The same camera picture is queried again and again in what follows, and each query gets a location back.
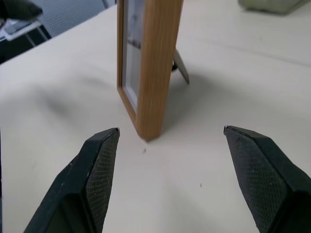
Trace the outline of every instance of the white table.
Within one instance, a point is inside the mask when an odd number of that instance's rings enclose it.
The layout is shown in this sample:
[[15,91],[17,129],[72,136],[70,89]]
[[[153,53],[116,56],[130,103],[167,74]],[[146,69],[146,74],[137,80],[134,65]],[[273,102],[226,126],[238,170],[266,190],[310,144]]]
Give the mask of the white table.
[[4,232],[25,229],[88,137],[119,127],[104,232],[257,233],[223,127],[270,136],[311,176],[311,5],[276,17],[186,0],[177,48],[190,86],[172,75],[149,144],[116,91],[116,9],[0,66]]

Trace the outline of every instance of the photo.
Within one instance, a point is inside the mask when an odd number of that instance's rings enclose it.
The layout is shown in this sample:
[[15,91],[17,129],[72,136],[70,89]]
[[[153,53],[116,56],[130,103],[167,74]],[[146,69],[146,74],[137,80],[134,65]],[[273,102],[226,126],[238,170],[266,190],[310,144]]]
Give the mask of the photo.
[[122,85],[134,111],[139,93],[144,7],[144,0],[124,1]]
[[143,32],[144,0],[132,0],[128,4],[127,42],[140,49]]

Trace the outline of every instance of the frame stand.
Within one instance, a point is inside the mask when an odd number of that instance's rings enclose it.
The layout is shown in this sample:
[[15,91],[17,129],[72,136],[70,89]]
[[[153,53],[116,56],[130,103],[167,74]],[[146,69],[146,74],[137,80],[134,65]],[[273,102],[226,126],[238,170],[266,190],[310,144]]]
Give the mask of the frame stand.
[[178,50],[175,50],[173,61],[174,61],[174,64],[173,64],[173,67],[172,67],[172,71],[176,70],[176,69],[179,69],[179,71],[180,71],[181,75],[184,77],[186,83],[190,84],[189,74],[187,72],[187,69],[186,69],[184,63],[183,63],[183,60],[181,59],[181,57],[179,55]]

